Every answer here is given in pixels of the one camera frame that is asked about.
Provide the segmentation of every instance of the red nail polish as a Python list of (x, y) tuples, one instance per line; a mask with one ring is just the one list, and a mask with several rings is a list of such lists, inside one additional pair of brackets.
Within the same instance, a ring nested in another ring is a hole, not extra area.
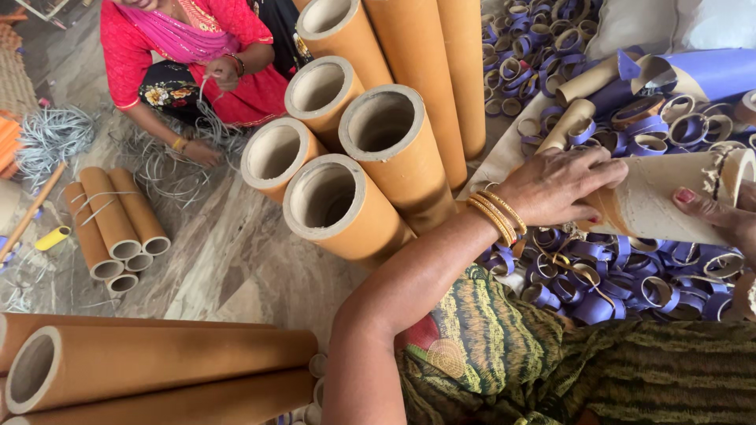
[(690, 189), (683, 189), (677, 192), (677, 195), (675, 195), (675, 197), (682, 203), (688, 203), (696, 198), (696, 194), (693, 193), (693, 191), (691, 191)]

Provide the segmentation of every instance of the hand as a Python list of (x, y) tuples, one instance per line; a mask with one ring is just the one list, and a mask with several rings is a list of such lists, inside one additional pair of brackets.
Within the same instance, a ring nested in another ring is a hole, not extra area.
[(228, 56), (221, 56), (207, 64), (205, 77), (214, 78), (218, 88), (224, 92), (230, 92), (239, 85), (236, 61)]
[(592, 206), (576, 203), (601, 187), (616, 188), (627, 164), (612, 160), (604, 147), (584, 150), (546, 149), (515, 170), (491, 191), (504, 199), (527, 225), (598, 221)]
[(184, 155), (205, 168), (218, 165), (221, 153), (212, 149), (204, 140), (189, 140), (184, 148)]
[(672, 202), (688, 216), (714, 225), (727, 242), (740, 250), (751, 267), (756, 265), (756, 183), (740, 182), (735, 208), (687, 188), (678, 188), (672, 194)]

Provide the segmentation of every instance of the striped fabric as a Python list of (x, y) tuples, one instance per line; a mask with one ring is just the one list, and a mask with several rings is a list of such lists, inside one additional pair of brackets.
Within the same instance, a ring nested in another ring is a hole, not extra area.
[(410, 424), (756, 423), (756, 324), (569, 319), (471, 265), (398, 337)]

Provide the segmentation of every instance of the wooden stick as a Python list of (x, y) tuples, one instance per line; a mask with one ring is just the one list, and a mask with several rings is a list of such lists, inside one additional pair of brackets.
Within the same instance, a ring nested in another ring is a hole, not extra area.
[(39, 191), (39, 195), (34, 198), (34, 202), (32, 202), (32, 204), (29, 206), (29, 209), (26, 210), (26, 214), (23, 216), (21, 221), (18, 222), (16, 229), (13, 230), (11, 236), (8, 237), (5, 245), (0, 250), (0, 258), (5, 258), (5, 256), (11, 251), (11, 248), (13, 248), (13, 245), (15, 245), (16, 242), (21, 239), (21, 235), (26, 230), (26, 228), (29, 227), (29, 223), (32, 221), (32, 217), (36, 214), (37, 209), (42, 206), (43, 202), (45, 202), (45, 199), (47, 199), (50, 191), (52, 191), (52, 188), (55, 186), (57, 181), (60, 180), (60, 176), (63, 175), (63, 171), (65, 170), (66, 161), (61, 161), (50, 176), (50, 179), (47, 180), (47, 183), (42, 186), (42, 189)]

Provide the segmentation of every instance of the gold bangle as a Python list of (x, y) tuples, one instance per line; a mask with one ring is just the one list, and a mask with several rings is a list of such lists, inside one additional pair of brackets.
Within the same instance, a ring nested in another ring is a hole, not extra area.
[(485, 196), (489, 197), (491, 200), (495, 201), (496, 203), (500, 204), (504, 207), (504, 209), (507, 210), (507, 212), (512, 216), (513, 219), (517, 222), (517, 225), (520, 227), (520, 230), (522, 230), (522, 234), (528, 233), (528, 226), (525, 225), (525, 222), (520, 218), (520, 216), (517, 215), (514, 209), (512, 209), (511, 206), (509, 206), (506, 202), (504, 202), (501, 198), (496, 196), (491, 191), (478, 191), (479, 194), (484, 194)]
[(470, 197), (482, 203), (486, 208), (488, 208), (489, 211), (491, 211), (496, 216), (497, 219), (499, 219), (499, 222), (507, 230), (507, 234), (510, 236), (510, 239), (512, 241), (517, 240), (517, 233), (515, 232), (514, 227), (512, 227), (512, 223), (510, 223), (510, 220), (493, 203), (491, 203), (490, 200), (485, 199), (480, 194), (472, 194), (470, 195)]
[(171, 145), (171, 149), (178, 150), (178, 144), (181, 143), (181, 140), (183, 140), (183, 139), (184, 138), (182, 138), (182, 137), (177, 138), (176, 141), (173, 142), (173, 145)]
[(469, 205), (474, 206), (477, 209), (480, 209), (485, 215), (487, 215), (491, 221), (496, 225), (496, 227), (499, 229), (499, 233), (501, 234), (501, 242), (506, 243), (507, 246), (512, 245), (512, 241), (510, 240), (510, 236), (507, 233), (507, 230), (504, 228), (504, 226), (499, 222), (499, 219), (494, 216), (494, 214), (491, 211), (488, 211), (488, 208), (486, 208), (482, 203), (478, 202), (474, 199), (467, 199), (467, 203)]

